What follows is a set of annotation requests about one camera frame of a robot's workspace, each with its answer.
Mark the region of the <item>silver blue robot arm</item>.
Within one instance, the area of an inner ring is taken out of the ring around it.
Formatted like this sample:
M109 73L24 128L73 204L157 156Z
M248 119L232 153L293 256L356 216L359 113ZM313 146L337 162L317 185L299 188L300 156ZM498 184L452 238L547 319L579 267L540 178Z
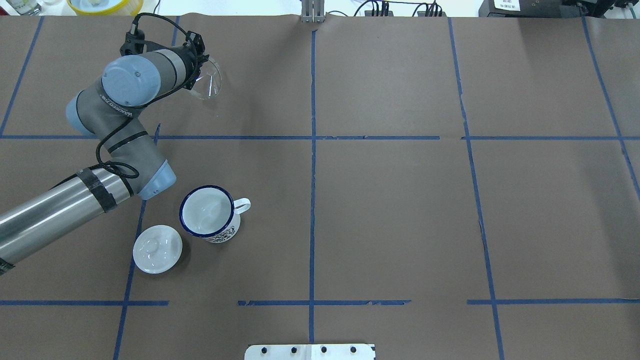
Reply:
M2 274L124 201L148 200L176 182L139 118L156 101L192 89L209 58L201 45L187 43L124 54L71 99L67 121L99 139L95 164L1 215Z

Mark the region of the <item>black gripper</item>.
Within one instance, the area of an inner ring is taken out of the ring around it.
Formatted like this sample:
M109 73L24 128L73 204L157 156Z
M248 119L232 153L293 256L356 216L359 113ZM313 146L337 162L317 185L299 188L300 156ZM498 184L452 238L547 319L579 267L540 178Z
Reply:
M186 57L184 60L186 75L182 88L191 91L201 75L202 66L207 61L206 47L204 44L183 44L181 51Z

